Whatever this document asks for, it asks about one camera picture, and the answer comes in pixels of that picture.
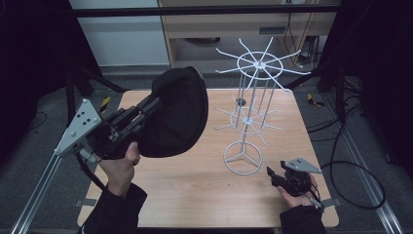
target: black sleeve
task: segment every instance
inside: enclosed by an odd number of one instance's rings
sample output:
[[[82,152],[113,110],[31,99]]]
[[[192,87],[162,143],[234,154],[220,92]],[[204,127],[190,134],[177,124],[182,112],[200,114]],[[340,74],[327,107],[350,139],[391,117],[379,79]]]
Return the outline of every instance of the black sleeve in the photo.
[[[78,233],[135,234],[138,214],[146,197],[146,192],[135,184],[131,184],[126,199],[112,194],[108,189],[103,190],[94,210]]]
[[[321,215],[314,206],[298,206],[281,213],[283,234],[325,234]]]

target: person's right hand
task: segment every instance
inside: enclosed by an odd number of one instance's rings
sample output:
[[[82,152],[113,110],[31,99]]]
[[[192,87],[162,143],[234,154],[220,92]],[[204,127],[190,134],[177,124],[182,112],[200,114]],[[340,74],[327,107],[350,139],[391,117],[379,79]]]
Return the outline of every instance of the person's right hand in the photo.
[[[311,178],[311,183],[312,185],[312,190],[315,192],[317,188],[317,183],[316,180],[314,179],[313,175],[309,174]],[[289,195],[285,189],[283,189],[281,186],[278,186],[277,189],[279,190],[280,194],[288,204],[290,208],[295,208],[300,205],[302,206],[313,206],[314,204],[310,201],[310,197],[314,198],[313,194],[311,192],[307,192],[305,195],[301,195],[299,197],[293,197]]]

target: black curtain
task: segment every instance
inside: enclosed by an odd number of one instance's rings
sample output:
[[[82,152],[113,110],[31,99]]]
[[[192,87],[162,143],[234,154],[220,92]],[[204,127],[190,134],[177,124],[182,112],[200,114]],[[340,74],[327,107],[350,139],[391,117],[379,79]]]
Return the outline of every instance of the black curtain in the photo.
[[[71,70],[82,66],[101,76],[77,19],[53,14],[71,10],[68,1],[2,1],[0,163],[7,160],[36,115],[37,100],[63,88]],[[74,83],[90,89],[88,79],[77,76]]]
[[[391,160],[413,178],[409,163],[413,159],[413,4],[408,0],[358,3],[359,9],[336,18],[320,64],[342,61],[345,75],[360,78],[361,100],[377,136]],[[332,65],[321,76],[321,90],[341,85],[336,69]]]

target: wooden table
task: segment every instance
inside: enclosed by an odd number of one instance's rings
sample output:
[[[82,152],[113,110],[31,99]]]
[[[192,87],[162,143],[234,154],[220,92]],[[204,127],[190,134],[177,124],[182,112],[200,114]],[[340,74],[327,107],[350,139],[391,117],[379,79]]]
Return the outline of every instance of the wooden table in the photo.
[[[292,92],[276,90],[266,124],[283,128],[265,128],[261,132],[266,146],[258,136],[247,136],[260,150],[263,162],[252,175],[237,175],[224,163],[224,150],[239,140],[234,128],[215,128],[230,124],[230,116],[215,107],[234,111],[238,90],[208,90],[209,115],[205,131],[195,146],[184,154],[153,159],[141,157],[135,167],[133,182],[142,187],[148,198],[139,214],[140,227],[170,228],[258,228],[280,227],[280,213],[287,210],[285,201],[271,185],[266,167],[282,176],[280,160],[303,157],[316,167],[319,162],[304,126]],[[129,91],[120,107],[139,103],[149,91]],[[107,182],[100,167],[95,174]],[[321,199],[330,197],[322,175],[314,175]],[[98,199],[101,191],[92,183],[87,198]],[[84,206],[78,223],[82,224],[93,207]],[[338,224],[336,210],[327,208],[322,216],[326,227]]]

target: cabinet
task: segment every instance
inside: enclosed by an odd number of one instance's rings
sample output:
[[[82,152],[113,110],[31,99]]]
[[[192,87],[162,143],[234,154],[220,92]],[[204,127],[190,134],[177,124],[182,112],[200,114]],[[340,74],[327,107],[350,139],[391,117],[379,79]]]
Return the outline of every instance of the cabinet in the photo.
[[[277,5],[282,0],[158,0],[160,7]],[[337,3],[338,0],[305,0],[305,4]],[[307,36],[328,35],[335,13],[238,14],[163,16],[170,65],[174,67],[180,38],[274,36],[284,53],[301,50]]]

